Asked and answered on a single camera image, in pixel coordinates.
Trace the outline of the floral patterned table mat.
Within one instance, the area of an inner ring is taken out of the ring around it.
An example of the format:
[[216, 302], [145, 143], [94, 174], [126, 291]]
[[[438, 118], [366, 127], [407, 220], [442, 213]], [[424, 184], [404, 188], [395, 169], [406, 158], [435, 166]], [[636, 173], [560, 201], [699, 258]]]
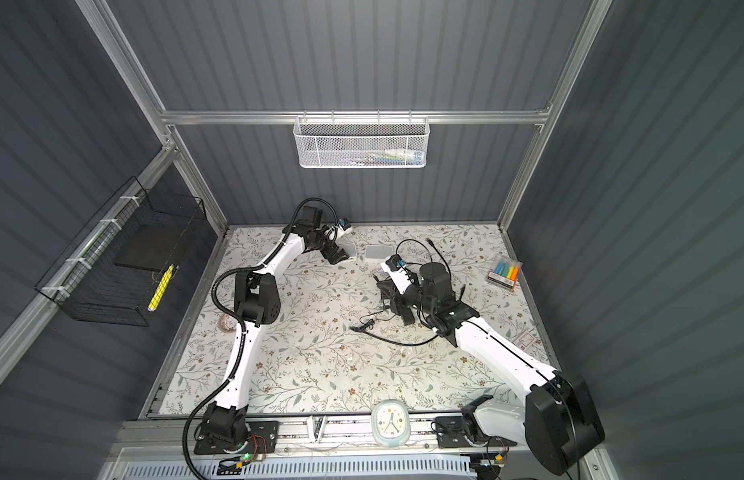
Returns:
[[[536, 334], [540, 343], [527, 353], [547, 360], [523, 292], [487, 281], [492, 263], [507, 251], [496, 226], [363, 226], [349, 240], [359, 251], [391, 245], [413, 262], [427, 259], [424, 244], [433, 241], [465, 301], [511, 341], [524, 331]], [[516, 401], [482, 362], [421, 325], [405, 326], [393, 315], [370, 330], [353, 331], [362, 316], [383, 309], [375, 284], [380, 276], [361, 254], [330, 265], [313, 252], [291, 264], [279, 286], [281, 316], [254, 359], [251, 412], [361, 412], [384, 399], [418, 411], [456, 410], [484, 394]]]

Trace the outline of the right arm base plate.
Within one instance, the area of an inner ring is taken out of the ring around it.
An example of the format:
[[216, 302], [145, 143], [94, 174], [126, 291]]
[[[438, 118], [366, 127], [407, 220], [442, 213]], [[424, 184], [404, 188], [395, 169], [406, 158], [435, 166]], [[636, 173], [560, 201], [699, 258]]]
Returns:
[[431, 422], [432, 432], [437, 437], [440, 448], [455, 449], [468, 447], [515, 447], [517, 442], [485, 434], [474, 420], [465, 416], [438, 416]]

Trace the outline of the black power adapter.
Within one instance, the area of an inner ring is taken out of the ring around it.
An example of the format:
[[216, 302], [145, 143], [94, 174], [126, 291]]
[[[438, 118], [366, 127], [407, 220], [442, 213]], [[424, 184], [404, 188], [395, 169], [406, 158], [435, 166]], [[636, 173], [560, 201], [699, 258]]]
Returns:
[[372, 329], [377, 323], [388, 322], [393, 318], [392, 311], [388, 305], [383, 309], [370, 312], [360, 318], [360, 323], [354, 325], [351, 329], [355, 332], [363, 332]]

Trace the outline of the mint green alarm clock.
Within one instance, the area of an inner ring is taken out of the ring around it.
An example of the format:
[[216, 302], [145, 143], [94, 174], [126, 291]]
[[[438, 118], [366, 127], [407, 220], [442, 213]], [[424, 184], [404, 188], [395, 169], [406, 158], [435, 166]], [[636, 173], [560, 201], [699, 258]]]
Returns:
[[372, 410], [370, 423], [375, 442], [380, 446], [398, 448], [410, 439], [408, 407], [399, 400], [389, 399], [378, 403]]

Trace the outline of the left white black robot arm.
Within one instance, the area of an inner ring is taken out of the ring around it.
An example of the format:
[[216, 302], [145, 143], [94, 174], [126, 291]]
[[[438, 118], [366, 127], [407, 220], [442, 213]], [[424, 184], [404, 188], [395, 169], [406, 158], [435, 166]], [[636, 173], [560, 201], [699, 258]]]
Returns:
[[227, 270], [212, 285], [214, 305], [236, 321], [236, 330], [222, 384], [190, 414], [203, 414], [194, 434], [199, 446], [207, 442], [218, 450], [238, 453], [254, 437], [246, 419], [255, 369], [253, 357], [268, 327], [281, 315], [279, 281], [290, 264], [313, 251], [320, 252], [332, 265], [349, 258], [338, 240], [351, 230], [350, 222], [322, 201], [334, 217], [325, 223], [323, 210], [312, 207], [311, 201], [307, 199], [298, 205], [278, 243], [264, 259], [254, 266]]

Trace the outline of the small red white card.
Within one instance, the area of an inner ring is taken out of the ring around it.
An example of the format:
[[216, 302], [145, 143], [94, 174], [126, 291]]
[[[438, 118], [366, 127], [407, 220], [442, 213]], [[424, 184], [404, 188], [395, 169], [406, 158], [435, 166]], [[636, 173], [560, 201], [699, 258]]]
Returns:
[[533, 332], [524, 331], [513, 339], [513, 343], [525, 352], [532, 352], [537, 349], [540, 339]]

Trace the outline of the yellow black striped marker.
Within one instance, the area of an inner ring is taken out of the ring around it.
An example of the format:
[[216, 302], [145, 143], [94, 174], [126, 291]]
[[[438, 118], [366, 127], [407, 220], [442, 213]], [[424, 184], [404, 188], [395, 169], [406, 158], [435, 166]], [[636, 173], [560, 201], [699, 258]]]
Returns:
[[159, 308], [159, 306], [161, 304], [161, 301], [162, 301], [162, 299], [163, 299], [163, 297], [164, 297], [164, 295], [166, 293], [166, 290], [167, 290], [167, 288], [169, 286], [169, 283], [171, 282], [171, 280], [172, 280], [172, 278], [174, 276], [174, 273], [175, 273], [175, 266], [174, 265], [170, 265], [167, 268], [167, 270], [163, 273], [163, 275], [162, 275], [162, 277], [161, 277], [161, 279], [160, 279], [160, 281], [159, 281], [159, 283], [158, 283], [158, 285], [156, 287], [156, 290], [154, 291], [154, 294], [153, 294], [153, 296], [152, 296], [152, 298], [151, 298], [151, 300], [150, 300], [150, 302], [148, 304], [147, 310], [149, 312], [155, 312]]

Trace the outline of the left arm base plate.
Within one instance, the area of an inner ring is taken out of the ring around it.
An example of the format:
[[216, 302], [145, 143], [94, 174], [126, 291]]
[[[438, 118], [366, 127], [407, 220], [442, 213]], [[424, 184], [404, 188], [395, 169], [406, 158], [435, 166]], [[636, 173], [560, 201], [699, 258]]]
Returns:
[[196, 455], [269, 454], [276, 448], [277, 421], [247, 421], [225, 432], [221, 426], [203, 421], [194, 431]]

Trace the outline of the pack of coloured markers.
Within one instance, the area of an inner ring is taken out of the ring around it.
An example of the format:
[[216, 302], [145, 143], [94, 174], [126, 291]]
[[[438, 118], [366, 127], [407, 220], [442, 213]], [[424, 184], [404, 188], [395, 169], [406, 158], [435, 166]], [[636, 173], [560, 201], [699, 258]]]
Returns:
[[514, 290], [518, 284], [522, 263], [508, 256], [498, 256], [487, 274], [487, 280], [497, 286]]

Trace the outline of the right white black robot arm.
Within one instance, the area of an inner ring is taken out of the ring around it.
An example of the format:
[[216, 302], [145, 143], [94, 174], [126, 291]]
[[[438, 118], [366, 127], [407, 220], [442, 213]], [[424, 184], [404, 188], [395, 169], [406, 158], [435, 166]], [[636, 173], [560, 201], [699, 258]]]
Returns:
[[526, 446], [546, 470], [563, 475], [605, 440], [585, 380], [537, 360], [498, 333], [454, 291], [446, 265], [429, 262], [413, 271], [394, 254], [381, 267], [386, 276], [377, 286], [394, 314], [408, 323], [420, 319], [436, 337], [481, 361], [523, 402], [483, 395], [467, 404], [460, 442]]

